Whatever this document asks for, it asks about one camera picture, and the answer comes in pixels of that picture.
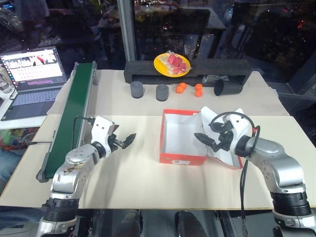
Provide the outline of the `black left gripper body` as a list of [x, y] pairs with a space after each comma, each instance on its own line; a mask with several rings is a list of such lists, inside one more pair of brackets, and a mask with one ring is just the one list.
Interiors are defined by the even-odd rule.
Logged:
[[123, 142], [117, 139], [117, 136], [115, 134], [112, 134], [108, 138], [108, 145], [112, 152], [116, 151], [118, 147], [123, 147]]

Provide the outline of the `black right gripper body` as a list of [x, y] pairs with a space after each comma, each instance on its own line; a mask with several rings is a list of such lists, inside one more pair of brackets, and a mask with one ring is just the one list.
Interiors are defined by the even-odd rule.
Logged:
[[222, 144], [222, 150], [229, 151], [234, 137], [234, 134], [232, 132], [232, 123], [230, 121], [227, 121], [225, 123], [212, 122], [210, 123], [210, 128], [213, 132], [219, 133], [218, 140], [219, 143]]

